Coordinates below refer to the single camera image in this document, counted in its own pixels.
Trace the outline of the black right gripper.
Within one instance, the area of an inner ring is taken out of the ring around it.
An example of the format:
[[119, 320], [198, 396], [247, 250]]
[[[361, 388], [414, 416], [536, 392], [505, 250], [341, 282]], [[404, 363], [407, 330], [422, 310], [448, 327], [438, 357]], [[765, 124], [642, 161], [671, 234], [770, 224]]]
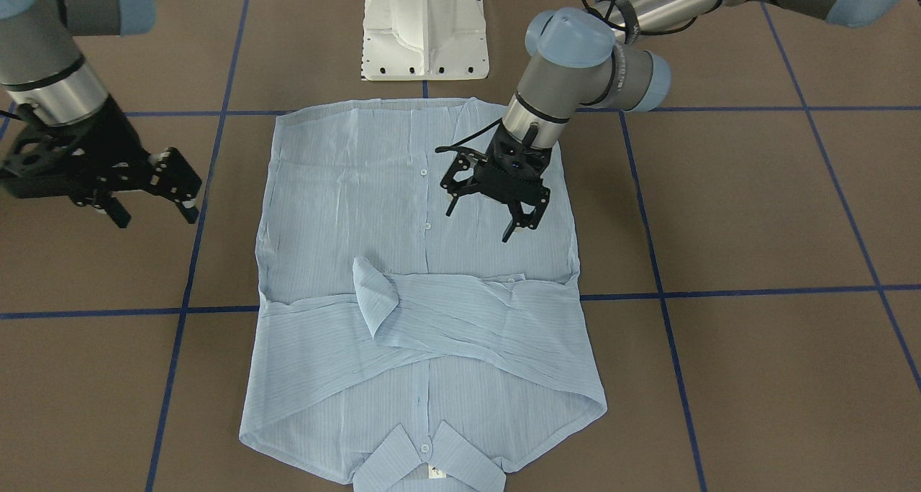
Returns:
[[[173, 201], [188, 224], [197, 223], [198, 173], [178, 149], [153, 155], [109, 96], [89, 117], [52, 126], [37, 118], [34, 104], [20, 104], [23, 122], [2, 160], [2, 188], [17, 199], [73, 196], [92, 199], [115, 191], [145, 191]], [[113, 195], [101, 198], [101, 210], [119, 229], [132, 215]]]

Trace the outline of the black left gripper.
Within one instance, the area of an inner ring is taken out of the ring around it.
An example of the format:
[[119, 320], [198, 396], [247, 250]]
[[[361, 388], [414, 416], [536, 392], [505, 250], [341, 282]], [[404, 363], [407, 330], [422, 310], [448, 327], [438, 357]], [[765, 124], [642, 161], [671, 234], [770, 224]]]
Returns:
[[441, 153], [456, 153], [441, 183], [450, 197], [446, 216], [451, 216], [464, 195], [486, 195], [509, 208], [511, 219], [502, 236], [502, 242], [508, 242], [516, 229], [537, 229], [543, 218], [550, 189], [543, 185], [542, 176], [549, 167], [552, 149], [536, 147], [537, 126], [527, 128], [522, 140], [498, 126], [486, 151], [466, 147], [467, 142], [489, 130], [484, 128], [440, 148]]

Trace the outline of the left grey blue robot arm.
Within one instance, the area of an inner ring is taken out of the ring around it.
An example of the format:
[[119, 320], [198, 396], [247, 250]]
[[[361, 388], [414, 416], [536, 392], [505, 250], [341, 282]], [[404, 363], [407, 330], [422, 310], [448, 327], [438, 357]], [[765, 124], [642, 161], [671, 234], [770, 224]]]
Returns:
[[450, 197], [447, 214], [461, 197], [481, 194], [509, 210], [503, 240], [516, 229], [536, 229], [550, 201], [543, 173], [573, 115], [582, 108], [651, 111], [667, 96], [670, 66], [636, 42], [679, 33], [698, 17], [747, 1], [856, 29], [899, 0], [583, 0], [579, 8], [543, 12], [527, 27], [530, 61], [509, 106], [486, 126], [486, 150], [467, 140], [437, 148], [456, 155], [440, 183]]

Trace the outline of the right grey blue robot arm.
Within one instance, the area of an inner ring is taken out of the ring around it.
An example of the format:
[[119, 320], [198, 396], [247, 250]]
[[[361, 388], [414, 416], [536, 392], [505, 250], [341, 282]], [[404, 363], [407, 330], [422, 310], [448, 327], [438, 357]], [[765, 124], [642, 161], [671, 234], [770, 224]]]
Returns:
[[2, 187], [17, 199], [68, 197], [124, 229], [118, 193], [171, 201], [190, 224], [203, 181], [178, 149], [154, 155], [76, 43], [148, 33], [155, 0], [1, 0], [1, 82], [23, 123], [2, 158]]

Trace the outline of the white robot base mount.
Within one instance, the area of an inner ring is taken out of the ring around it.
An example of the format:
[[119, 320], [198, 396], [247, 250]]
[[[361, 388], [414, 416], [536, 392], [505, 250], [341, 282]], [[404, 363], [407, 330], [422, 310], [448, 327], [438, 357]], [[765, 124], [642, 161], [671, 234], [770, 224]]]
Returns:
[[465, 81], [488, 76], [484, 0], [364, 0], [366, 81]]

